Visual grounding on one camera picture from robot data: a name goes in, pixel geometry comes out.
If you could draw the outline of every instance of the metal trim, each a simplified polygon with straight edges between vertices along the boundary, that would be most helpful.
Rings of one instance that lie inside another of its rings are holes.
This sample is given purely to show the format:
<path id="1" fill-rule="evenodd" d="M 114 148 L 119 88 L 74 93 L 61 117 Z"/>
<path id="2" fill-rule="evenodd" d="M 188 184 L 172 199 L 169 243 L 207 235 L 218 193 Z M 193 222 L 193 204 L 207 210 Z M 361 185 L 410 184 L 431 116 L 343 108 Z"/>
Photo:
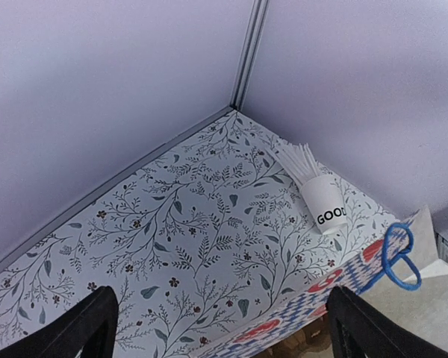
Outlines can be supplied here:
<path id="1" fill-rule="evenodd" d="M 106 181 L 104 184 L 100 185 L 98 188 L 94 189 L 90 194 L 86 195 L 81 200 L 77 201 L 73 204 L 69 209 L 62 212 L 59 216 L 49 222 L 47 225 L 38 230 L 34 235 L 32 235 L 29 239 L 25 240 L 20 246 L 14 248 L 5 258 L 0 260 L 0 273 L 5 270 L 9 265 L 14 263 L 19 257 L 25 254 L 28 250 L 30 250 L 35 244 L 37 244 L 40 240 L 45 238 L 47 235 L 57 230 L 60 226 L 65 224 L 68 220 L 70 220 L 73 216 L 80 213 L 86 207 L 90 206 L 95 200 L 101 198 L 104 194 L 113 189 L 117 184 L 121 183 L 139 168 L 142 168 L 146 164 L 152 162 L 162 154 L 166 153 L 171 148 L 175 147 L 180 142 L 185 141 L 190 136 L 193 136 L 197 132 L 199 132 L 204 127 L 208 126 L 210 123 L 218 120 L 219 118 L 225 116 L 226 114 L 232 112 L 234 109 L 231 107 L 225 107 L 219 112 L 209 116 L 205 120 L 201 121 L 197 125 L 194 125 L 184 133 L 179 134 L 177 137 L 171 139 L 169 142 L 161 145 L 156 148 L 151 153 L 145 155 L 135 163 L 131 164 L 128 168 L 124 169 L 122 172 L 118 173 L 110 180 Z"/>
<path id="2" fill-rule="evenodd" d="M 244 46 L 240 55 L 236 81 L 231 97 L 231 107 L 241 110 L 246 97 L 249 79 L 254 66 L 259 40 L 264 28 L 264 20 L 267 14 L 269 0 L 255 0 L 252 6 L 251 17 L 247 27 Z"/>

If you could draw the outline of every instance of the red logo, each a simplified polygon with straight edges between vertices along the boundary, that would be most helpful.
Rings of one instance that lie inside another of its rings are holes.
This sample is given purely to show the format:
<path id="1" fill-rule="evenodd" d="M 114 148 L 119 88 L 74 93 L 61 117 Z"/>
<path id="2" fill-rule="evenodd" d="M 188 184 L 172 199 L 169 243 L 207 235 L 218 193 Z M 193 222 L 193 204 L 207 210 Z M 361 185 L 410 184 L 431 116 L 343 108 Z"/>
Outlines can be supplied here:
<path id="1" fill-rule="evenodd" d="M 242 336 L 234 340 L 234 343 L 242 343 L 245 341 L 249 341 L 250 339 L 253 339 L 255 337 L 261 336 L 264 333 L 267 333 L 276 328 L 279 323 L 281 323 L 280 319 L 273 319 L 272 321 L 263 323 L 260 326 L 250 330 L 249 332 L 244 333 Z"/>
<path id="2" fill-rule="evenodd" d="M 319 308 L 315 309 L 310 315 L 311 318 L 319 318 L 327 313 L 326 305 L 323 304 Z"/>
<path id="3" fill-rule="evenodd" d="M 315 293 L 322 291 L 323 289 L 326 289 L 330 285 L 334 283 L 334 281 L 339 277 L 343 272 L 343 269 L 338 268 L 337 270 L 333 271 L 329 276 L 327 276 L 324 280 L 321 280 L 319 283 L 315 283 L 310 289 L 308 289 L 308 292 Z"/>
<path id="4" fill-rule="evenodd" d="M 364 252 L 362 253 L 364 256 L 364 262 L 368 263 L 372 260 L 382 249 L 383 246 L 383 239 L 375 241 L 372 245 L 365 248 Z"/>

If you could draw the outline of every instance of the blue rope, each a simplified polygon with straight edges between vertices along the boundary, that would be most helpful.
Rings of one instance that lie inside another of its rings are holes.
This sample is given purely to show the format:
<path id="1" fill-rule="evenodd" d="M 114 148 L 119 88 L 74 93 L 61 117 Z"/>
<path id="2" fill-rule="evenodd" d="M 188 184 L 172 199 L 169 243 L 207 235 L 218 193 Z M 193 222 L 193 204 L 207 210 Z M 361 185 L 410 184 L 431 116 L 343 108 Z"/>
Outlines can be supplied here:
<path id="1" fill-rule="evenodd" d="M 403 235 L 402 233 L 397 233 L 397 234 L 393 233 L 394 229 L 403 229 L 405 231 L 406 235 L 408 235 L 409 243 L 406 248 L 404 248 L 398 254 L 396 254 L 396 256 L 393 259 L 389 260 L 387 257 L 387 250 L 388 250 L 390 238 L 392 236 L 398 237 L 398 236 Z M 388 278 L 392 282 L 394 282 L 398 287 L 401 287 L 402 289 L 406 289 L 407 291 L 416 291 L 417 289 L 419 289 L 421 286 L 420 272 L 418 271 L 418 268 L 415 266 L 415 264 L 413 264 L 413 262 L 410 260 L 410 257 L 406 256 L 413 248 L 413 244 L 414 244 L 413 233 L 411 232 L 410 227 L 407 224 L 403 224 L 401 222 L 395 222 L 392 225 L 390 225 L 390 227 L 387 229 L 387 232 L 385 233 L 385 237 L 383 239 L 383 246 L 382 246 L 383 270 L 381 272 L 379 272 L 374 278 L 372 278 L 372 280 L 370 280 L 370 282 L 366 286 L 364 286 L 360 290 L 358 290 L 358 294 L 360 295 L 360 294 L 368 291 L 378 280 L 380 280 L 380 278 L 384 274 L 387 274 Z M 401 281 L 395 275 L 395 273 L 392 271 L 391 267 L 400 259 L 403 259 L 407 263 L 408 267 L 417 276 L 416 284 L 410 284 L 410 283 Z"/>

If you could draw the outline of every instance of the floral tablecloth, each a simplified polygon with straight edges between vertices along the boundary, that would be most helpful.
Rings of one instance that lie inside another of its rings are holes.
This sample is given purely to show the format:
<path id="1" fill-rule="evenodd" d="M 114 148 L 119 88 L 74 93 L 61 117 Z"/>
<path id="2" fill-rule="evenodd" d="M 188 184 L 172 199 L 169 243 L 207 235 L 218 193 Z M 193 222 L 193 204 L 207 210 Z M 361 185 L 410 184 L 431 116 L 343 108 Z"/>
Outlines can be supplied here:
<path id="1" fill-rule="evenodd" d="M 276 140 L 228 113 L 49 234 L 0 274 L 0 348 L 112 286 L 115 357 L 186 357 L 383 235 L 395 218 L 335 175 L 349 224 L 321 236 Z"/>

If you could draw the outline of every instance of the paper cup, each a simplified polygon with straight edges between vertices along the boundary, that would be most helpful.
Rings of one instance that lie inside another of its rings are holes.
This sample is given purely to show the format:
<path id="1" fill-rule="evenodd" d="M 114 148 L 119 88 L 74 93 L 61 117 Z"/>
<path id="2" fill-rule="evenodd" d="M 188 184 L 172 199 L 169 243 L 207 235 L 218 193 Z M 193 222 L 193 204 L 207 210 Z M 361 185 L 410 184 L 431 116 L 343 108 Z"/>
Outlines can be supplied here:
<path id="1" fill-rule="evenodd" d="M 342 194 L 332 175 L 310 179 L 300 193 L 322 235 L 335 233 L 347 225 Z"/>

